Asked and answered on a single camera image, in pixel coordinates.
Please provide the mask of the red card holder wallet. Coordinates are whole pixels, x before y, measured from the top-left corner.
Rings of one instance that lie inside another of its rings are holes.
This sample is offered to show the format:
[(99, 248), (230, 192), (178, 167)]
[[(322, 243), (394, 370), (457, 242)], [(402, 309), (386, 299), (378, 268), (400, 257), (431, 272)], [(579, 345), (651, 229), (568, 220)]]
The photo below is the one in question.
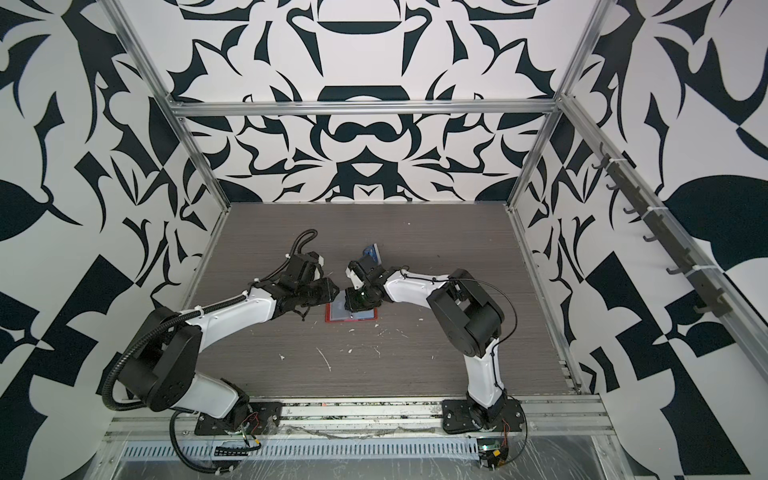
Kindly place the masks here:
[(372, 310), (352, 312), (345, 307), (345, 301), (346, 292), (341, 291), (331, 303), (326, 305), (326, 323), (358, 322), (378, 319), (378, 310), (376, 308)]

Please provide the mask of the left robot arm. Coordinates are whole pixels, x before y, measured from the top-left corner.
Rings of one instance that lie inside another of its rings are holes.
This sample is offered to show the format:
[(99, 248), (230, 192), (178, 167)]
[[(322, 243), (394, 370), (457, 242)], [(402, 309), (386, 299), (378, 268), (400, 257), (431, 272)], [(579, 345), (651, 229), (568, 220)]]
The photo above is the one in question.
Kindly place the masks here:
[(181, 312), (155, 309), (106, 374), (104, 406), (115, 412), (148, 408), (241, 421), (246, 394), (201, 373), (199, 354), (242, 330), (331, 303), (339, 288), (325, 276), (323, 266), (316, 252), (294, 253), (278, 273), (230, 299)]

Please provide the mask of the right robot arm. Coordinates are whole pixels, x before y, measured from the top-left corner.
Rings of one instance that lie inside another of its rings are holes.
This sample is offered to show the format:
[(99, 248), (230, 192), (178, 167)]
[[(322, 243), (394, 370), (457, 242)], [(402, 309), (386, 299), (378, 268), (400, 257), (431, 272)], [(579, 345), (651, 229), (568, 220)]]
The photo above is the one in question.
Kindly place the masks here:
[(351, 261), (345, 290), (350, 312), (372, 310), (384, 303), (406, 303), (431, 310), (450, 343), (463, 356), (470, 407), (489, 419), (506, 403), (500, 374), (498, 345), (505, 320), (502, 308), (468, 271), (427, 276), (405, 268), (386, 269), (369, 256)]

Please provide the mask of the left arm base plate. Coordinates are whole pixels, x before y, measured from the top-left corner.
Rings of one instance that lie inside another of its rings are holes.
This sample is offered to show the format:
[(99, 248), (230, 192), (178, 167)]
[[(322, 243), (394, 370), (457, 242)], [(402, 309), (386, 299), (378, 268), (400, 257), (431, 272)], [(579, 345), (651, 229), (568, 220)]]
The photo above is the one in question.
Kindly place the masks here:
[(238, 403), (222, 419), (200, 414), (195, 426), (197, 436), (217, 436), (244, 431), (259, 436), (277, 430), (284, 404), (279, 401), (257, 401), (248, 405)]

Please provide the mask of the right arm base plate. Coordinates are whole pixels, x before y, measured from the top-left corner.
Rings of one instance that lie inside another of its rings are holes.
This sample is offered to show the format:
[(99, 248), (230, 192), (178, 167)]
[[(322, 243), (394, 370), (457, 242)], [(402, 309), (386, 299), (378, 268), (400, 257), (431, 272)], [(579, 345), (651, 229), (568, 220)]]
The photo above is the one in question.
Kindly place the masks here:
[(442, 429), (450, 435), (480, 431), (522, 432), (526, 423), (520, 402), (509, 396), (501, 396), (489, 408), (470, 398), (441, 401)]

